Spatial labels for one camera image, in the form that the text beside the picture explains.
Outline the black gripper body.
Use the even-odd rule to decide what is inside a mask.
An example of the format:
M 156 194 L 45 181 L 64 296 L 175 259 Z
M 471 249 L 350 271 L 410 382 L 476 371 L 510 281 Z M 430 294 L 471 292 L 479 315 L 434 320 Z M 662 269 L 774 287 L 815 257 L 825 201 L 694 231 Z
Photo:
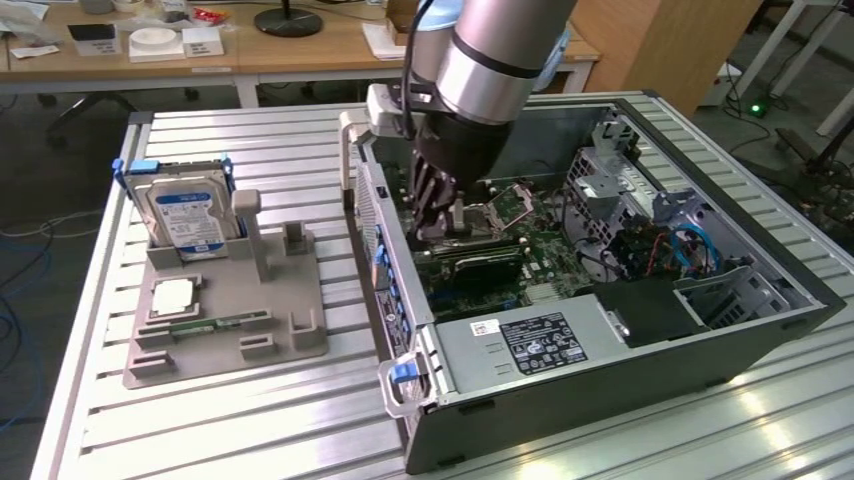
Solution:
M 410 187 L 420 193 L 428 179 L 444 174 L 467 190 L 491 171 L 512 123 L 486 125 L 450 113 L 426 113 L 416 128 Z

